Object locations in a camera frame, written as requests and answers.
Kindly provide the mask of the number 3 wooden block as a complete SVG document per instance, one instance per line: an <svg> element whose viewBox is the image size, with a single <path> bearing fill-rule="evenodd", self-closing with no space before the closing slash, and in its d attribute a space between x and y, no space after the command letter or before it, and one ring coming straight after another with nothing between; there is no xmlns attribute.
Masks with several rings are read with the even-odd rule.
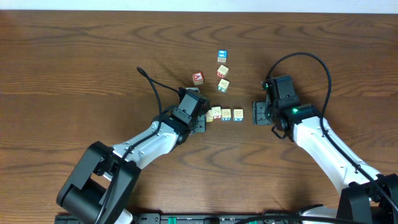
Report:
<svg viewBox="0 0 398 224"><path fill-rule="evenodd" d="M221 119L222 118L222 109L220 106L215 106L211 108L213 119Z"/></svg>

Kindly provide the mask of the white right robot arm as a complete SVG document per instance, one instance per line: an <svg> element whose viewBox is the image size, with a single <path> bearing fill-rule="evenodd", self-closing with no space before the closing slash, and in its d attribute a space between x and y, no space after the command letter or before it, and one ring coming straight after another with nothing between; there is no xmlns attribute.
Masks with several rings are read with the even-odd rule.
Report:
<svg viewBox="0 0 398 224"><path fill-rule="evenodd" d="M397 175L383 175L359 158L313 105L297 100L253 104L253 122L270 125L306 151L337 190L338 208L309 206L285 216L297 223L397 223Z"/></svg>

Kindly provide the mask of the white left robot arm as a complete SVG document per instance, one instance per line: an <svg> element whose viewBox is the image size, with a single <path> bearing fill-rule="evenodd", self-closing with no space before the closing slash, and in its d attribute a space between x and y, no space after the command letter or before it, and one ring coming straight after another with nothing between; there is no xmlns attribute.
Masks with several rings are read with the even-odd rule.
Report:
<svg viewBox="0 0 398 224"><path fill-rule="evenodd" d="M113 146L94 142L60 189L57 204L82 223L131 223L125 207L141 171L183 144L209 104L186 95L171 115L161 111L132 139Z"/></svg>

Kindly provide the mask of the red U 8 wooden block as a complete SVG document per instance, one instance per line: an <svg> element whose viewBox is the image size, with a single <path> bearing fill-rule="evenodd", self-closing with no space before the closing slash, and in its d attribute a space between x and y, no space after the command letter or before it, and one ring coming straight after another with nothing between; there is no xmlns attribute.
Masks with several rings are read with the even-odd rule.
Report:
<svg viewBox="0 0 398 224"><path fill-rule="evenodd" d="M221 120L222 121L231 121L232 115L231 115L231 109L230 108L225 108L221 110Z"/></svg>

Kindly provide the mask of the letter B wooden block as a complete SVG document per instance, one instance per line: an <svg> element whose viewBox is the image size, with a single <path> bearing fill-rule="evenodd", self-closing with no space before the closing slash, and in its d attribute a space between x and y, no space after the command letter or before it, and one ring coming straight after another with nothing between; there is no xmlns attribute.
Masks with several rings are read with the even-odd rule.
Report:
<svg viewBox="0 0 398 224"><path fill-rule="evenodd" d="M243 121L243 119L244 119L243 109L234 109L233 110L233 121Z"/></svg>

